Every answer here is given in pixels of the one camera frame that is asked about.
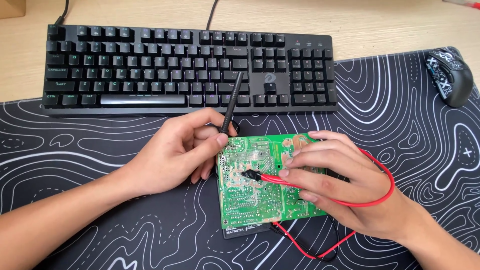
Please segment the black probe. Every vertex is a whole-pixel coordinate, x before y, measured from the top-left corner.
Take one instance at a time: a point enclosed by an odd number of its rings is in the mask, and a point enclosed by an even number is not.
[[[240,85],[243,79],[243,72],[239,71],[237,74],[237,79],[235,79],[235,84],[233,86],[232,95],[230,97],[230,102],[228,102],[227,112],[225,112],[225,119],[223,120],[223,125],[220,128],[219,132],[225,133],[228,135],[228,126],[232,121],[233,110],[237,104],[237,98],[239,96]]]

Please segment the black mouse pad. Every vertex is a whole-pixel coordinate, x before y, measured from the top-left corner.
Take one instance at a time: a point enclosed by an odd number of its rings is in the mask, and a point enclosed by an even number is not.
[[[454,237],[480,250],[480,103],[445,106],[425,68],[426,51],[338,61],[340,111],[235,117],[241,136],[332,130],[385,164],[397,186]],[[0,110],[0,213],[74,188],[128,162],[165,118],[54,119],[40,100]],[[284,222],[323,251],[331,222]],[[350,232],[339,226],[340,237]],[[331,265],[305,258],[273,232],[224,240],[216,182],[184,184],[127,201],[92,222],[37,269],[419,269],[402,246],[356,234]]]

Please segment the mechanical keyboard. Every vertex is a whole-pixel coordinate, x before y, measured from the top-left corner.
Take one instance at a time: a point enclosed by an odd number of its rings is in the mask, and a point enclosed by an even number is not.
[[[58,117],[338,110],[331,36],[48,25],[42,111]]]

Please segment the circuit board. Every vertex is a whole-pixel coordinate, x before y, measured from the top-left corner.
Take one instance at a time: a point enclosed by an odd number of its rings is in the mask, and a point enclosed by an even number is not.
[[[248,169],[278,175],[293,151],[312,142],[315,140],[307,134],[229,138],[217,160],[222,229],[325,215],[302,200],[298,188],[241,175]],[[323,168],[303,169],[325,173]]]

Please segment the wooden desk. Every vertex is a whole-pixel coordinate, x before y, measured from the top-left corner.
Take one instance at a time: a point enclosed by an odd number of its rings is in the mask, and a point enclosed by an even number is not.
[[[213,0],[71,0],[66,24],[205,29]],[[47,24],[64,0],[0,20],[0,101],[42,95]],[[441,0],[219,0],[211,29],[331,35],[336,60],[455,46],[480,79],[480,11]]]

